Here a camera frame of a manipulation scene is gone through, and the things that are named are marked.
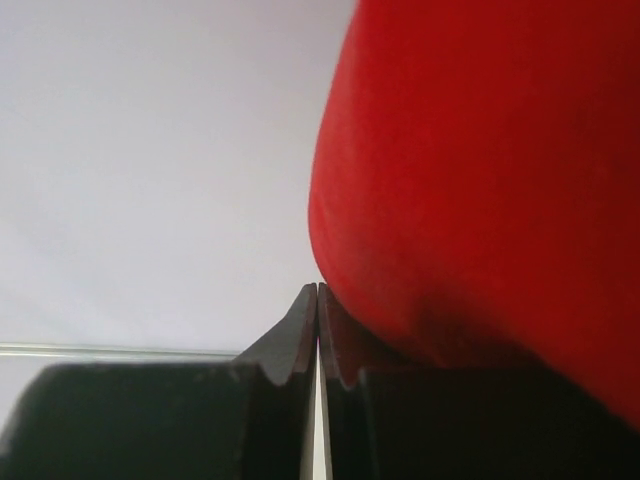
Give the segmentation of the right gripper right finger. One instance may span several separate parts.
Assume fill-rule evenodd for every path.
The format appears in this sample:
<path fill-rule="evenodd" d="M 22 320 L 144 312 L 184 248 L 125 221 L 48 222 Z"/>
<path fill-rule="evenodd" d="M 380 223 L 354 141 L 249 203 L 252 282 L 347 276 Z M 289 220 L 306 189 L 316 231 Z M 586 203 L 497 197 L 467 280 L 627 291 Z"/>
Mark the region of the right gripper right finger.
<path fill-rule="evenodd" d="M 416 365 L 318 290 L 335 479 L 635 479 L 639 437 L 542 368 Z"/>

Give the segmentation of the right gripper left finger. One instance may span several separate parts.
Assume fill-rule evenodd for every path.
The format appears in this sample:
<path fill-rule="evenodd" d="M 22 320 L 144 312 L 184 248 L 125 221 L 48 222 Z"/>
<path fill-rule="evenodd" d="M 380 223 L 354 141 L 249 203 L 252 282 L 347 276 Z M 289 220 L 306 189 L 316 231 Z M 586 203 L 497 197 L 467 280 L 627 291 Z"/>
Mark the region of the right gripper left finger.
<path fill-rule="evenodd" d="M 1 434 L 5 479 L 309 479 L 317 288 L 230 361 L 58 363 Z"/>

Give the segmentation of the red t-shirt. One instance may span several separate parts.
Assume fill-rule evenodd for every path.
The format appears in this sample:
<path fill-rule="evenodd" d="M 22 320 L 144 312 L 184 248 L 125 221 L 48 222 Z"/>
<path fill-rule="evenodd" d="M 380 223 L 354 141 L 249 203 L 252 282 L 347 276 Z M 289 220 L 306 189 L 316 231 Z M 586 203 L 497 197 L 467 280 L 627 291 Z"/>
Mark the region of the red t-shirt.
<path fill-rule="evenodd" d="M 309 229 L 393 348 L 543 363 L 637 425 L 638 3 L 358 2 Z"/>

